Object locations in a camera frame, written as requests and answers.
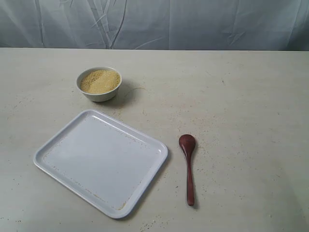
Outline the white rectangular plastic tray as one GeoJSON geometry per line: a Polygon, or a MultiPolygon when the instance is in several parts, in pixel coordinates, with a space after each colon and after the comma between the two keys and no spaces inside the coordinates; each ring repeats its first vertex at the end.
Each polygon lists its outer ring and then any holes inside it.
{"type": "Polygon", "coordinates": [[[110,218],[130,214],[168,157],[160,141],[96,110],[81,112],[34,164],[110,218]]]}

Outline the white ceramic bowl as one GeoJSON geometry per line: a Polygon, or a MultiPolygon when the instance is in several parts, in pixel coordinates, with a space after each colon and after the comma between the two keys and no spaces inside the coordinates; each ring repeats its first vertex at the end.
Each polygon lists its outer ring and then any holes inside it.
{"type": "Polygon", "coordinates": [[[108,100],[112,99],[113,97],[115,97],[117,92],[118,92],[118,90],[119,90],[119,87],[120,87],[121,83],[122,83],[121,74],[117,70],[115,70],[113,68],[110,68],[110,67],[94,67],[94,68],[90,68],[88,70],[83,71],[81,74],[79,74],[79,76],[76,79],[76,85],[77,85],[78,90],[81,93],[83,93],[89,100],[91,100],[93,102],[105,102],[105,101],[108,101],[108,100]],[[87,93],[87,92],[83,92],[81,90],[81,81],[88,74],[90,74],[93,71],[97,71],[97,70],[112,70],[112,71],[116,71],[120,75],[120,78],[121,78],[119,85],[114,90],[112,90],[110,92],[103,93],[103,94],[90,94],[90,93],[87,93]]]}

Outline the dark red wooden spoon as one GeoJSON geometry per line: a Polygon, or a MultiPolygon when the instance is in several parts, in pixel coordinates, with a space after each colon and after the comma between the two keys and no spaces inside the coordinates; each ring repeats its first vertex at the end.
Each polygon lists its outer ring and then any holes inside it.
{"type": "Polygon", "coordinates": [[[185,155],[187,166],[187,204],[193,206],[195,204],[195,194],[192,175],[192,154],[196,146],[196,140],[192,135],[184,134],[179,138],[179,145],[185,155]]]}

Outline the yellowish-brown powder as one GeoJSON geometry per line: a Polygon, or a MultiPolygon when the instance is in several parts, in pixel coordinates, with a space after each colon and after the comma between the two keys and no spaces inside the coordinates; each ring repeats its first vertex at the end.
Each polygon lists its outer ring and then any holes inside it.
{"type": "Polygon", "coordinates": [[[103,94],[114,90],[120,80],[120,75],[116,71],[93,71],[81,81],[81,90],[90,94],[103,94]]]}

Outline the white wrinkled backdrop curtain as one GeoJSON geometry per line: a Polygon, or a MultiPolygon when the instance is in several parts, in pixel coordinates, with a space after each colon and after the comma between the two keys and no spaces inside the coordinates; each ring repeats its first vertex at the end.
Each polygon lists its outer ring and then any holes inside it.
{"type": "Polygon", "coordinates": [[[306,0],[3,0],[2,47],[309,48],[306,0]]]}

